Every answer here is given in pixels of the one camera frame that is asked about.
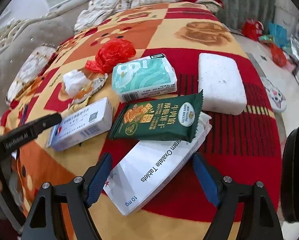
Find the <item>white oxalate tablets box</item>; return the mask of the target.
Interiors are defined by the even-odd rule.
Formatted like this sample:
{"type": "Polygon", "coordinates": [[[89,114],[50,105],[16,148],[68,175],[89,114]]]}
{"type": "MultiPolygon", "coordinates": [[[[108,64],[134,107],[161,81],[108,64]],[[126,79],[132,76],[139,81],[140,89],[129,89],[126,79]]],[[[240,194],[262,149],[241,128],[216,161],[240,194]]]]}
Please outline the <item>white oxalate tablets box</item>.
{"type": "Polygon", "coordinates": [[[144,207],[185,166],[209,134],[210,120],[200,113],[192,142],[139,141],[111,170],[104,191],[123,216],[144,207]]]}

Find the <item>white barcode medicine box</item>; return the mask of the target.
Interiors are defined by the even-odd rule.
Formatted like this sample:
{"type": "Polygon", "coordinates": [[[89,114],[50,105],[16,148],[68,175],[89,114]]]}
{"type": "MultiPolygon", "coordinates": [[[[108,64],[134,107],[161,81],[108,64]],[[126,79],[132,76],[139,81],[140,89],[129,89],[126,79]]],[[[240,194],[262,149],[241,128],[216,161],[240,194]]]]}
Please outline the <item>white barcode medicine box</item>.
{"type": "Polygon", "coordinates": [[[111,129],[113,106],[107,97],[62,119],[50,132],[47,148],[61,152],[111,129]]]}

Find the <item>green biscuit packet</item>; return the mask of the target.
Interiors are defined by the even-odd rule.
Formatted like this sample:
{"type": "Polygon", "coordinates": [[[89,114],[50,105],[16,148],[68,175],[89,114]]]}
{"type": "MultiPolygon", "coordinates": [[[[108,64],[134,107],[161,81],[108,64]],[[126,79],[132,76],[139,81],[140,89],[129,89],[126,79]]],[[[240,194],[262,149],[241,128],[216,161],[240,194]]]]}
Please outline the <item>green biscuit packet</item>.
{"type": "Polygon", "coordinates": [[[192,142],[203,106],[203,92],[127,103],[112,124],[108,138],[192,142]]]}

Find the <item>white tissue wrapper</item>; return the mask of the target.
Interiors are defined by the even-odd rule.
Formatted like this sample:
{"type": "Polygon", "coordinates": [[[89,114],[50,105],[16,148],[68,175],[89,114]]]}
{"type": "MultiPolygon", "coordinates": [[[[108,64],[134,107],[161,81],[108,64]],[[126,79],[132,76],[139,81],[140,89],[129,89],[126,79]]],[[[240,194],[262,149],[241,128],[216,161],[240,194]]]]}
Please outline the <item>white tissue wrapper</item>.
{"type": "Polygon", "coordinates": [[[108,78],[108,74],[92,77],[87,76],[81,70],[72,70],[63,76],[65,93],[72,98],[70,106],[84,102],[99,90],[101,90],[108,78]]]}

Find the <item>white foam block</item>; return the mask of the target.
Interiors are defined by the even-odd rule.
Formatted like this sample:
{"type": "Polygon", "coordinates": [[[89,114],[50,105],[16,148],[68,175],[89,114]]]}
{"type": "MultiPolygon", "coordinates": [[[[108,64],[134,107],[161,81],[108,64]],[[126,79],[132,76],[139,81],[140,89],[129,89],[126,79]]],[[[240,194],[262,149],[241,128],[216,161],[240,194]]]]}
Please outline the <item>white foam block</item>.
{"type": "Polygon", "coordinates": [[[239,115],[246,108],[245,88],[232,58],[201,53],[198,60],[198,90],[203,92],[203,111],[239,115]]]}

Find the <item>teal tissue pack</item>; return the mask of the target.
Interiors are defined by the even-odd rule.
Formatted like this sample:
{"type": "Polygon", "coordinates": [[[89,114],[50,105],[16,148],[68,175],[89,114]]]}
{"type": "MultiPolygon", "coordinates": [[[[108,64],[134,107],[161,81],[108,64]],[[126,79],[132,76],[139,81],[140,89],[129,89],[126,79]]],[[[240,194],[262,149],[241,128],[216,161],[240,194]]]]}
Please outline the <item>teal tissue pack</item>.
{"type": "Polygon", "coordinates": [[[177,76],[164,54],[145,56],[113,68],[112,90],[121,102],[177,91],[177,76]]]}

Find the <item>black trash bin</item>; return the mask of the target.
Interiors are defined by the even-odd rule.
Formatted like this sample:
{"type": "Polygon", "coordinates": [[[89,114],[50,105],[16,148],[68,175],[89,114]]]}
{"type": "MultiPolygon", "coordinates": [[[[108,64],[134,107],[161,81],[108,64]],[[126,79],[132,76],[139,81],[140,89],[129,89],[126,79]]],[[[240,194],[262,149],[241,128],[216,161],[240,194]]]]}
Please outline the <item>black trash bin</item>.
{"type": "Polygon", "coordinates": [[[299,222],[299,127],[288,135],[284,146],[281,207],[287,222],[299,222]]]}

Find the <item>cat print stool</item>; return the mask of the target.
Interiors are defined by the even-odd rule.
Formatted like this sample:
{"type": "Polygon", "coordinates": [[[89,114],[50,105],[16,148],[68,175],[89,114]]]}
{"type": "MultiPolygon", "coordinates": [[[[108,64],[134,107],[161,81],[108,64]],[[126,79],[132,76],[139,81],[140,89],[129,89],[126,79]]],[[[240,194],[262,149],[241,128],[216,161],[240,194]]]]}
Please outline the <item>cat print stool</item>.
{"type": "Polygon", "coordinates": [[[286,110],[287,101],[281,91],[275,87],[266,77],[261,77],[270,105],[275,113],[282,113],[286,110]]]}

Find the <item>orange red checkered blanket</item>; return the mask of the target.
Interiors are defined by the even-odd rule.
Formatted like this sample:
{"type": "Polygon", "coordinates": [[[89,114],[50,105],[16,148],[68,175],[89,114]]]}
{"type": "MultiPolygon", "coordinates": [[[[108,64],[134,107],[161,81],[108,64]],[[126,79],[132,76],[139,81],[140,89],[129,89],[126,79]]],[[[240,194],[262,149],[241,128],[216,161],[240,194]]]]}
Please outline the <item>orange red checkered blanket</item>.
{"type": "MultiPolygon", "coordinates": [[[[126,122],[150,124],[163,133],[177,122],[175,98],[198,92],[201,53],[226,56],[237,64],[246,95],[239,115],[210,112],[211,131],[199,151],[225,176],[242,184],[262,181],[278,207],[281,180],[280,140],[262,81],[235,38],[203,5],[159,3],[118,12],[97,27],[62,42],[45,73],[0,119],[0,134],[47,114],[66,110],[71,102],[62,77],[93,60],[102,46],[117,38],[131,41],[136,58],[164,54],[177,76],[177,91],[154,97],[130,95],[126,122]]],[[[142,209],[123,216],[102,193],[90,214],[102,239],[202,239],[216,213],[191,163],[184,167],[142,209]]]]}

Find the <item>grey tufted headboard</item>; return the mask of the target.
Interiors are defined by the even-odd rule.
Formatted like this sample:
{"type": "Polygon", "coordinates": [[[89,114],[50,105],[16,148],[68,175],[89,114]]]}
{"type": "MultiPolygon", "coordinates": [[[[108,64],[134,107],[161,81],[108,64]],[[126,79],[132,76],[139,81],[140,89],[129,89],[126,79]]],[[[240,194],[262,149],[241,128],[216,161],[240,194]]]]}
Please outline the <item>grey tufted headboard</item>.
{"type": "Polygon", "coordinates": [[[74,35],[74,25],[88,0],[72,0],[47,16],[28,20],[21,26],[7,47],[0,49],[0,118],[7,110],[7,91],[19,69],[42,44],[58,46],[74,35]]]}

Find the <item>red plastic floor bag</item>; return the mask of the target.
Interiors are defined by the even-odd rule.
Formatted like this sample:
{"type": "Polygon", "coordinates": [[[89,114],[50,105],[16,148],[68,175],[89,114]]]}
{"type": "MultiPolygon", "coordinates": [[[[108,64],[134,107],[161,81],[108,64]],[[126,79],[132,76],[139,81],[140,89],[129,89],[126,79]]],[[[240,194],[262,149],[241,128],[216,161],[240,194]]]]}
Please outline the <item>red plastic floor bag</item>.
{"type": "Polygon", "coordinates": [[[287,64],[286,56],[281,48],[279,48],[276,44],[270,44],[270,51],[272,55],[273,62],[279,66],[284,67],[287,64]]]}

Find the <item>red gift bag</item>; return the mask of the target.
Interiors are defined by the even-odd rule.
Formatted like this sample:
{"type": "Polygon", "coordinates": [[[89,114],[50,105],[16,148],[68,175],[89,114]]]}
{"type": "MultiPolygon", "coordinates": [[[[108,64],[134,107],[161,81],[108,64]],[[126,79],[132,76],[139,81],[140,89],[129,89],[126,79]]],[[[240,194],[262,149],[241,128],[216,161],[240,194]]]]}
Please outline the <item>red gift bag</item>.
{"type": "Polygon", "coordinates": [[[262,22],[253,20],[251,18],[246,19],[245,24],[242,28],[243,36],[258,41],[258,38],[263,35],[264,26],[262,22]]]}

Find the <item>blue shopping bag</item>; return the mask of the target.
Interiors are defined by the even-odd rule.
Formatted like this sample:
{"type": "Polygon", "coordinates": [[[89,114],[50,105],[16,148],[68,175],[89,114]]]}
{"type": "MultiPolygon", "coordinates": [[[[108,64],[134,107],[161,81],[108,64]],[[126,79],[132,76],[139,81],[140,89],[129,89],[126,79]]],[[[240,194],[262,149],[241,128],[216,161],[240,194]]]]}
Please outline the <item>blue shopping bag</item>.
{"type": "Polygon", "coordinates": [[[288,43],[287,30],[284,27],[279,24],[268,23],[268,29],[278,47],[284,47],[288,43]]]}

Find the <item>white embroidered pillow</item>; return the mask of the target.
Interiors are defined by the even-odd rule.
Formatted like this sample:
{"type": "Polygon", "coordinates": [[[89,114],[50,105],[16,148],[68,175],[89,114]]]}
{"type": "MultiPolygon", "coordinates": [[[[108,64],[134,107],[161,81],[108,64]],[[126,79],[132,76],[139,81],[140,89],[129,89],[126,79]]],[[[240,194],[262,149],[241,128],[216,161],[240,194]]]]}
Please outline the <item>white embroidered pillow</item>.
{"type": "Polygon", "coordinates": [[[77,34],[87,28],[97,26],[109,16],[130,8],[178,1],[180,0],[90,0],[88,8],[83,10],[76,20],[74,33],[77,34]]]}

